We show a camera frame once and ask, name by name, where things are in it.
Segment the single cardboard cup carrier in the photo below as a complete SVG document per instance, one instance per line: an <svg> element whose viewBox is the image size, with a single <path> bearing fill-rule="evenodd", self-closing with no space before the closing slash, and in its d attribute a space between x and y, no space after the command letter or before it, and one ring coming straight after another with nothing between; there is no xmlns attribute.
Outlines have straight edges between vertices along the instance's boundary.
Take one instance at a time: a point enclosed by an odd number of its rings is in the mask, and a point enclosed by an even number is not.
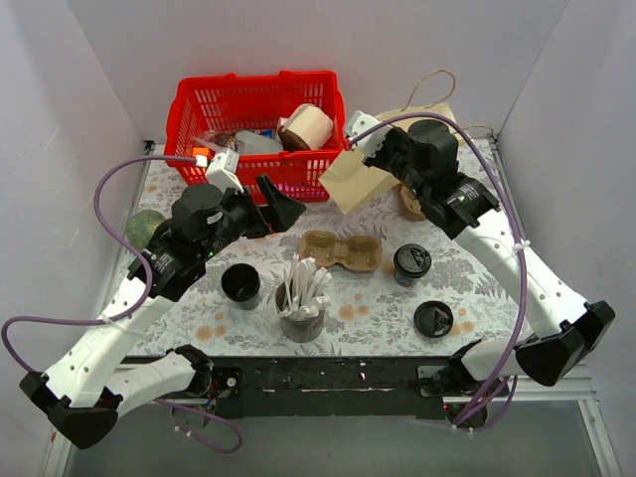
<svg viewBox="0 0 636 477"><path fill-rule="evenodd" d="M354 272L372 272L381 265L383 247L373 237L339 238L330 232L310 230L300 239L298 254L301 258L314 258L320 267L341 265Z"/></svg>

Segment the beige paper roll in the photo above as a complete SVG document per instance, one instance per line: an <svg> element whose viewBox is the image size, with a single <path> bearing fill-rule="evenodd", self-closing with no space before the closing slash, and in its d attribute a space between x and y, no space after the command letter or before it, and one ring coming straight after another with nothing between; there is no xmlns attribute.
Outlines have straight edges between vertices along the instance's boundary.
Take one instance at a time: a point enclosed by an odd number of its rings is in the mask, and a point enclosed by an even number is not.
<svg viewBox="0 0 636 477"><path fill-rule="evenodd" d="M283 149L288 152L319 150L332 134L334 121L318 106L300 104L277 128Z"/></svg>

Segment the grey plastic pouch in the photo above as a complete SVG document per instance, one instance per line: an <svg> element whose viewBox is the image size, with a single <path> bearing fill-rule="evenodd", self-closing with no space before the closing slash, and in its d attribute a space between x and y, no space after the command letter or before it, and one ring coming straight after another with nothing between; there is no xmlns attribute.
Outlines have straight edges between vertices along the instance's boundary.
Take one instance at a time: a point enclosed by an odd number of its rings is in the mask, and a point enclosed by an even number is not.
<svg viewBox="0 0 636 477"><path fill-rule="evenodd" d="M237 153L241 156L270 155L283 151L283 146L275 139L248 130L236 134Z"/></svg>

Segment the green melon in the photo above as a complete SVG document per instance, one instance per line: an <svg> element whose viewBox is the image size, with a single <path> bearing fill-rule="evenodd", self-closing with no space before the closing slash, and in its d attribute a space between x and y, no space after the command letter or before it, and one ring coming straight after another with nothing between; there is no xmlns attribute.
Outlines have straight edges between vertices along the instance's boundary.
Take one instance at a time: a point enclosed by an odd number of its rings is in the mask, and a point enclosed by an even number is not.
<svg viewBox="0 0 636 477"><path fill-rule="evenodd" d="M165 220L165 216L158 211L140 210L129 219L125 227L125 237L135 249L141 251L149 244L156 229Z"/></svg>

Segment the stack of black paper cups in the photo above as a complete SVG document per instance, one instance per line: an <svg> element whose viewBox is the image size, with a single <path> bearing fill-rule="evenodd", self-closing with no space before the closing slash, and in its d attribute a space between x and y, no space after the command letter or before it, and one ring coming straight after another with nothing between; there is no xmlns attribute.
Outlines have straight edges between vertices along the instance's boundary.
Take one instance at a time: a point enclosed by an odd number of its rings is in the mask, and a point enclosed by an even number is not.
<svg viewBox="0 0 636 477"><path fill-rule="evenodd" d="M247 263L230 266L221 277L223 293L230 303L241 310L252 310L259 302L260 277Z"/></svg>

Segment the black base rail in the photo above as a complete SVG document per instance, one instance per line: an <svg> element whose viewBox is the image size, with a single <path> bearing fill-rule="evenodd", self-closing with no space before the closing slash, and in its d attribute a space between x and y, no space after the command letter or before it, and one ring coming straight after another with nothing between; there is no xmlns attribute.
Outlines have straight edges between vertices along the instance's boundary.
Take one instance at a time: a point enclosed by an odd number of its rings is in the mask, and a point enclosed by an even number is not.
<svg viewBox="0 0 636 477"><path fill-rule="evenodd" d="M467 401L480 384L449 371L448 357L213 357L211 399L220 417L415 416L444 419L443 400Z"/></svg>

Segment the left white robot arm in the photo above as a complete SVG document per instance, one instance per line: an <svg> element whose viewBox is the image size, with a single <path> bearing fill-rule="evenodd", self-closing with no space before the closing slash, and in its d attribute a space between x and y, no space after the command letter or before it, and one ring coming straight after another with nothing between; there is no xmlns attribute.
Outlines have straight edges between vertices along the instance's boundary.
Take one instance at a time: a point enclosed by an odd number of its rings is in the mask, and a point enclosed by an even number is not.
<svg viewBox="0 0 636 477"><path fill-rule="evenodd" d="M94 325L56 363L22 379L22 392L75 447L96 445L120 417L156 398L177 392L198 398L210 389L213 363L191 345L128 372L117 367L150 325L205 275L208 260L238 239L285 232L305 212L267 176L256 183L263 206L247 190L187 187Z"/></svg>

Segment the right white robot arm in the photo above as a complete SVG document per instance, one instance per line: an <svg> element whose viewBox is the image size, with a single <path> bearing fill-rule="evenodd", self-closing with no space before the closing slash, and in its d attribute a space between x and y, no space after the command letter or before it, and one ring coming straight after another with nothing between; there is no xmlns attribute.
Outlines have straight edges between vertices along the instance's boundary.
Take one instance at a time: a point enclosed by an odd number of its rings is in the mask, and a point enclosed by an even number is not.
<svg viewBox="0 0 636 477"><path fill-rule="evenodd" d="M451 386L472 395L497 377L524 374L551 387L590 354L615 319L605 301L568 287L523 240L502 188L460 172L459 126L435 113L413 113L407 130L394 120L355 120L352 146L364 163L390 173L416 197L424 215L471 253L515 300L510 339L477 341L456 352Z"/></svg>

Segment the clear snack packet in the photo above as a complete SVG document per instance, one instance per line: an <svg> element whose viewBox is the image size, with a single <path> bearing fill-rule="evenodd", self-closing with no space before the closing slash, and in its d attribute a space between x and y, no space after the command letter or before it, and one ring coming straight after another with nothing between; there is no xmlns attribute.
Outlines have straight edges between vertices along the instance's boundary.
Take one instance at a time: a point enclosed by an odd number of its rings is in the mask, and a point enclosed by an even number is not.
<svg viewBox="0 0 636 477"><path fill-rule="evenodd" d="M198 147L205 147L214 152L219 152L226 148L234 151L238 150L236 134L233 131L210 129L194 135L192 140Z"/></svg>

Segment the orange small box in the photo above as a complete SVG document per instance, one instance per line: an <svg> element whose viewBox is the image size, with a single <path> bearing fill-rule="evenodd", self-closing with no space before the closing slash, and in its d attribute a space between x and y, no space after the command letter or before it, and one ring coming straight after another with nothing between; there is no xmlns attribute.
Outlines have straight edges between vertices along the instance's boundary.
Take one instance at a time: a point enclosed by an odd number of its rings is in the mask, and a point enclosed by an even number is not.
<svg viewBox="0 0 636 477"><path fill-rule="evenodd" d="M193 156L196 157L198 155L208 156L209 155L209 149L207 147L195 147L193 149Z"/></svg>

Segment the red plastic shopping basket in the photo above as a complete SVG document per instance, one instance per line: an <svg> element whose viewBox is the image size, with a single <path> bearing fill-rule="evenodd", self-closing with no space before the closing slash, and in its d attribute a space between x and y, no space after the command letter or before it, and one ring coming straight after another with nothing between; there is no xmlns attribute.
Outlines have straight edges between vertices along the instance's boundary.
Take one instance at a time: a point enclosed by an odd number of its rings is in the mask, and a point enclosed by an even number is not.
<svg viewBox="0 0 636 477"><path fill-rule="evenodd" d="M206 171L183 158L229 148L238 154L238 179L257 202L264 201L255 181L262 174L295 200L325 202L319 178L343 149L344 122L332 71L188 78L168 114L164 152L189 185L206 182Z"/></svg>

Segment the grey cup of straws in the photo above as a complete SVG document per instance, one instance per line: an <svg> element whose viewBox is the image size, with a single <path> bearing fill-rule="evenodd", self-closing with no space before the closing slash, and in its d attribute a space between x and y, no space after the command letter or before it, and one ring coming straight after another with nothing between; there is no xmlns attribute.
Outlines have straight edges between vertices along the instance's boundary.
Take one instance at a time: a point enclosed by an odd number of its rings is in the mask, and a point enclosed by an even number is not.
<svg viewBox="0 0 636 477"><path fill-rule="evenodd" d="M289 268L283 270L283 281L274 298L280 328L287 339L304 344L320 336L331 305L326 290L331 279L331 273L318 266L314 258L294 254Z"/></svg>

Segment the floral table mat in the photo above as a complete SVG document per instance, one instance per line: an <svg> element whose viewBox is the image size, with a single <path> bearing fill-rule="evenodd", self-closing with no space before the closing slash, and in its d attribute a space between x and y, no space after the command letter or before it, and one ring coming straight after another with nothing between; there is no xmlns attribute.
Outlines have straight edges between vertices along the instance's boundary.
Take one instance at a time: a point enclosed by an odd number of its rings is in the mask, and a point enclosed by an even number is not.
<svg viewBox="0 0 636 477"><path fill-rule="evenodd" d="M383 256L380 267L368 273L331 268L324 329L314 341L297 344L283 335L273 296L310 230L340 239L373 237L382 243ZM432 265L414 286L403 287L394 277L394 254L408 243L426 248ZM234 307L221 287L223 273L237 263L252 265L260 277L252 310ZM447 304L454 317L441 338L424 337L413 324L415 309L430 300ZM331 201L311 203L288 232L229 245L135 343L132 354L159 356L191 344L212 356L442 356L476 339L508 338L517 315L514 300L484 266L432 224L410 221L398 189L392 189L349 214Z"/></svg>

